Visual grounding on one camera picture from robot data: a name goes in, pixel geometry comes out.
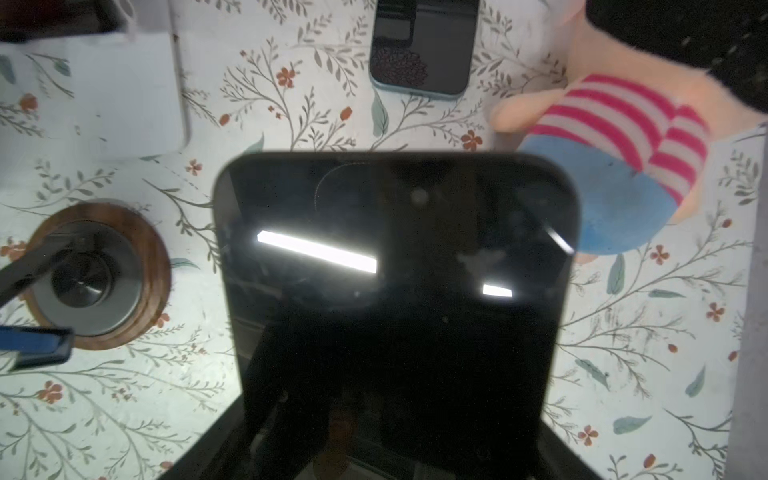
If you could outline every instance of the red flower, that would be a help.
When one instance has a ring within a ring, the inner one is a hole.
[[[296,71],[282,67],[277,72],[277,84],[281,87],[293,88],[293,77],[296,77]]]
[[[25,113],[35,111],[38,109],[38,99],[33,94],[24,94],[21,100],[18,101],[18,106]]]
[[[26,242],[19,242],[17,244],[13,243],[13,239],[11,237],[8,238],[8,245],[4,245],[3,247],[0,247],[0,257],[8,257],[11,259],[12,262],[15,262],[16,260],[22,258],[22,255],[24,255],[24,252],[27,250],[27,243]]]
[[[43,402],[48,402],[51,405],[61,400],[61,391],[63,388],[58,383],[53,383],[51,380],[48,380],[45,383],[45,388],[43,390],[38,390],[37,396],[38,400],[42,400]]]
[[[475,131],[467,131],[465,135],[462,135],[462,142],[464,143],[464,150],[476,151],[478,145],[482,145],[482,137],[476,137]]]
[[[167,323],[167,322],[170,322],[170,317],[168,316],[168,314],[167,314],[167,313],[163,313],[162,315],[160,315],[160,316],[157,318],[157,320],[155,320],[155,321],[154,321],[154,325],[155,325],[157,328],[161,329],[161,328],[163,328],[163,325],[164,325],[165,323]]]
[[[720,321],[720,316],[725,313],[725,307],[717,308],[715,302],[710,303],[710,311],[707,312],[707,318],[711,318],[715,322]]]
[[[200,170],[203,170],[203,164],[197,163],[197,159],[193,158],[192,160],[190,160],[190,166],[184,167],[184,169],[196,177],[197,172],[199,172]]]
[[[664,245],[656,245],[656,251],[650,255],[651,260],[656,260],[658,265],[664,264],[664,261],[670,257],[670,254],[664,251]]]
[[[596,439],[598,437],[598,431],[593,430],[591,426],[587,425],[584,427],[583,432],[578,433],[578,438],[584,440],[584,446],[590,446],[592,445],[592,439]]]

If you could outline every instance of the wooden ring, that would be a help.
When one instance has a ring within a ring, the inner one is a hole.
[[[162,314],[170,294],[170,260],[163,240],[144,218],[127,208],[106,203],[82,203],[51,215],[32,234],[28,248],[37,247],[43,237],[64,225],[81,221],[103,223],[115,229],[131,243],[141,262],[141,294],[128,319],[103,335],[75,337],[74,346],[80,349],[113,349],[143,335]],[[38,323],[56,326],[43,315],[32,289],[27,289],[22,298]]]

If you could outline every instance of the pink and white striped fabric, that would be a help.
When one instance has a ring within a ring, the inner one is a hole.
[[[641,84],[593,74],[552,105],[528,132],[567,138],[624,160],[679,205],[704,168],[710,132],[688,105]]]

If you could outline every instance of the phone screen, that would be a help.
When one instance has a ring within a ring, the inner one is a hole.
[[[480,0],[379,0],[370,69],[381,84],[447,95],[469,81]]]

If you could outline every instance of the table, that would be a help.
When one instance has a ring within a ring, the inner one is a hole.
[[[168,307],[140,339],[26,372],[0,357],[4,478],[156,478],[239,395],[211,225],[211,188],[229,160],[266,149],[482,151],[499,98],[565,82],[537,0],[484,3],[458,102],[374,92],[373,0],[171,8],[190,126],[178,152],[91,155],[55,43],[0,61],[0,262],[23,253],[44,217],[95,198],[143,214],[174,259]],[[712,148],[698,215],[573,270],[542,415],[604,478],[723,477],[763,137]],[[14,301],[0,323],[32,320]]]

